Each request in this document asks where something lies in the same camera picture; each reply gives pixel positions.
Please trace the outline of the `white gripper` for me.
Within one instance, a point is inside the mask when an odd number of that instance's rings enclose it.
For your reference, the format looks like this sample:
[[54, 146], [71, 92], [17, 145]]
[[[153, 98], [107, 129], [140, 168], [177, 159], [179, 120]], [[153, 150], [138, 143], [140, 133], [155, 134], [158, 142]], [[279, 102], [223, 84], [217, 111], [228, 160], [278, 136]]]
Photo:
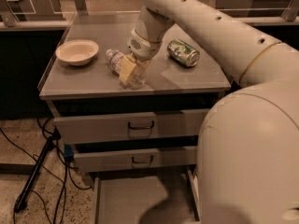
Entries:
[[[127, 47], [139, 60], [137, 65], [146, 70], [151, 59], [158, 53], [163, 41], [161, 33], [154, 32], [149, 37], [142, 37], [133, 29], [127, 39]], [[119, 79], [122, 84], [128, 83], [129, 77], [136, 68], [135, 59], [131, 55], [125, 55], [121, 60], [121, 70]]]

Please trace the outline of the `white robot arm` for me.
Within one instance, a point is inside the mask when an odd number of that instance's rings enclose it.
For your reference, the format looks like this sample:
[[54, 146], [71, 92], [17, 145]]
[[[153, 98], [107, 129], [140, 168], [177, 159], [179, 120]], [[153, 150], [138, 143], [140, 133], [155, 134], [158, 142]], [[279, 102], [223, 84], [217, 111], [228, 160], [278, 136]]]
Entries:
[[299, 224], [299, 51], [197, 0], [142, 0], [128, 45], [148, 62], [177, 24], [238, 85], [206, 114], [201, 224]]

